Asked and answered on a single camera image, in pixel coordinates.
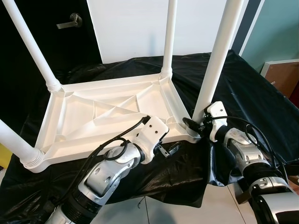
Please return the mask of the white plastic table leg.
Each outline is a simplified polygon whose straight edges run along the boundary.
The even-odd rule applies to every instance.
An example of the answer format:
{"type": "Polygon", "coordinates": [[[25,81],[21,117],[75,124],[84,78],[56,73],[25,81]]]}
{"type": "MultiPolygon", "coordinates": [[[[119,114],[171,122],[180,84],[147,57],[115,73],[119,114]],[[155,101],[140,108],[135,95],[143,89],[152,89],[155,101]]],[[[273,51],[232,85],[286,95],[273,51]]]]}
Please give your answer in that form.
{"type": "Polygon", "coordinates": [[[43,160],[44,153],[24,141],[21,136],[11,130],[1,119],[0,144],[15,154],[23,166],[33,173],[40,173],[47,168],[47,164],[43,160]]]}
{"type": "Polygon", "coordinates": [[[164,45],[163,65],[160,72],[160,79],[172,77],[172,57],[175,36],[175,24],[177,19],[178,0],[169,0],[167,9],[166,38],[164,45]]]}
{"type": "Polygon", "coordinates": [[[224,12],[220,21],[218,32],[209,62],[206,68],[204,79],[196,102],[192,119],[201,122],[204,110],[212,103],[213,96],[219,81],[227,52],[233,42],[238,19],[243,11],[245,0],[227,0],[224,12]]]}
{"type": "Polygon", "coordinates": [[[9,14],[13,24],[15,25],[17,32],[21,36],[21,39],[26,45],[30,55],[32,56],[34,62],[36,63],[39,72],[41,73],[43,79],[45,80],[45,85],[47,89],[52,91],[62,90],[62,84],[55,77],[54,73],[51,71],[49,64],[45,57],[43,57],[42,51],[39,49],[36,40],[32,36],[32,33],[28,29],[26,22],[24,21],[23,15],[18,9],[17,4],[14,0],[2,0],[4,7],[9,14]]]}

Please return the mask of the dark red cloth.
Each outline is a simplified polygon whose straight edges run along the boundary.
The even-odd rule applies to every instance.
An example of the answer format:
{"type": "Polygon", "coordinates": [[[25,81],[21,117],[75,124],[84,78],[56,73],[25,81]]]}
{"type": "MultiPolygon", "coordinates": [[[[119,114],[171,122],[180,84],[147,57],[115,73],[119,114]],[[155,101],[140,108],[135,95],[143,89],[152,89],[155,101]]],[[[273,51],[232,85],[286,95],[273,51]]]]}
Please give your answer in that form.
{"type": "Polygon", "coordinates": [[[295,85],[293,92],[288,99],[292,102],[293,105],[299,108],[299,81],[297,81],[297,84],[295,85]]]}

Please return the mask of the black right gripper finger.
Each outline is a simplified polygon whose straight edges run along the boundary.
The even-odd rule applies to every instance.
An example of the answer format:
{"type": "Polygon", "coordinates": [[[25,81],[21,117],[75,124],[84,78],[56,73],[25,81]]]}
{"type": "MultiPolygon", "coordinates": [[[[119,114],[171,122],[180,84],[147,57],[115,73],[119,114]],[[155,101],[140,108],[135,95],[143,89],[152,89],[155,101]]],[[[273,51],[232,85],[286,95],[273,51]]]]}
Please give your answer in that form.
{"type": "Polygon", "coordinates": [[[188,134],[192,137],[201,137],[202,125],[190,118],[183,117],[182,122],[186,125],[188,134]]]}

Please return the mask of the yellow plastic object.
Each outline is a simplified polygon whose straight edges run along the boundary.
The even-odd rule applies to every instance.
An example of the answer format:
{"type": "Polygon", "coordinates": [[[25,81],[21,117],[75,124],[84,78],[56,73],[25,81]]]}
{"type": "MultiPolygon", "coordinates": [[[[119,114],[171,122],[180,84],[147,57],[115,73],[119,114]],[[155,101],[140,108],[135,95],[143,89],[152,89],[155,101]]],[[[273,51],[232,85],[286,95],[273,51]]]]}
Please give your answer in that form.
{"type": "Polygon", "coordinates": [[[0,167],[7,168],[12,158],[12,152],[0,144],[0,167]]]}

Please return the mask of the white framed brown board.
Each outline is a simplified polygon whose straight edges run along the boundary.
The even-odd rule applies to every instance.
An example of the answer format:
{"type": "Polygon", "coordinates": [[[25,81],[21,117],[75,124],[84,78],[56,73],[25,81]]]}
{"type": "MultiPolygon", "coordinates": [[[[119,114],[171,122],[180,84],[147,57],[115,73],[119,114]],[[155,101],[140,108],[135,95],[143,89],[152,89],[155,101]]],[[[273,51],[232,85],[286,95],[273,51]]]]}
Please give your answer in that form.
{"type": "Polygon", "coordinates": [[[290,98],[299,81],[299,59],[265,62],[261,75],[286,98],[290,98]]]}

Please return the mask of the dark grey wall trim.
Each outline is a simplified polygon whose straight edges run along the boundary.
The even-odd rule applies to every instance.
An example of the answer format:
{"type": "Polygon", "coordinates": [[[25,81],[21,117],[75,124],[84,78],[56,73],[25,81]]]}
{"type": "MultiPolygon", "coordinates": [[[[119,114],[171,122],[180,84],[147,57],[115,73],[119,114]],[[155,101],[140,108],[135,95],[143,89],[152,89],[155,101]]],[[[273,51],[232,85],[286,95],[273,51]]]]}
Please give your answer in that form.
{"type": "Polygon", "coordinates": [[[252,31],[253,25],[260,15],[263,0],[245,0],[241,18],[239,19],[237,32],[233,38],[231,49],[238,55],[242,54],[246,41],[252,31]]]}

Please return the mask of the pink clear plastic bag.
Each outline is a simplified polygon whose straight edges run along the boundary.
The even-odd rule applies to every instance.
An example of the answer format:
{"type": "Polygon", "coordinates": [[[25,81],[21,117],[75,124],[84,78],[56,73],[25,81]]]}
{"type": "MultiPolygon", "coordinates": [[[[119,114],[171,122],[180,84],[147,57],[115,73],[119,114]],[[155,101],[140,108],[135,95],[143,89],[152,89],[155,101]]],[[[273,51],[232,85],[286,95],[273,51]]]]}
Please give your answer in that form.
{"type": "Polygon", "coordinates": [[[290,186],[290,189],[299,196],[299,176],[298,175],[289,175],[287,176],[287,182],[290,186]]]}

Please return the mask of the white plastic table top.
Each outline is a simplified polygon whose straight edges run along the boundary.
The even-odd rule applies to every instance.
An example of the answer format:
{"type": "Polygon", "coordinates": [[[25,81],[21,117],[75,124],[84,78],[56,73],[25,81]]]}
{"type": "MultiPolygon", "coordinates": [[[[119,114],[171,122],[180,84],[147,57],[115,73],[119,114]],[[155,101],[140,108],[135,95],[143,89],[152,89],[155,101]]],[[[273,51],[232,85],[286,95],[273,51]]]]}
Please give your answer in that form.
{"type": "Polygon", "coordinates": [[[156,73],[63,85],[50,94],[36,155],[24,167],[39,173],[52,164],[86,158],[148,115],[167,125],[163,143],[200,139],[183,123],[189,113],[169,77],[156,73]]]}

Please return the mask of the black plastic table cover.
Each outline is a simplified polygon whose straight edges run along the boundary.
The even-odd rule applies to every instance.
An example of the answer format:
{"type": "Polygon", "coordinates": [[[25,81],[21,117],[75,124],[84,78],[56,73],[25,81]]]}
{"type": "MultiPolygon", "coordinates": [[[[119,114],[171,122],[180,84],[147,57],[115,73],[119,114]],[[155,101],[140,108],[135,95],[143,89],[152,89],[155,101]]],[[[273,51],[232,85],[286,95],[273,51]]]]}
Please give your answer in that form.
{"type": "MultiPolygon", "coordinates": [[[[209,53],[198,53],[173,58],[173,83],[188,112],[195,107],[209,57],[209,53]]],[[[57,77],[64,84],[76,84],[140,76],[158,73],[162,61],[158,56],[83,64],[58,72],[57,77]]],[[[260,129],[284,162],[297,162],[299,109],[234,51],[227,54],[214,100],[223,102],[230,116],[246,119],[260,129]]],[[[64,194],[83,163],[57,164],[36,174],[13,156],[0,184],[0,224],[43,224],[50,215],[49,205],[64,194]]],[[[152,163],[136,167],[109,203],[147,196],[199,208],[207,185],[228,185],[240,177],[232,155],[222,145],[207,140],[184,142],[173,157],[158,156],[152,163]]]]}

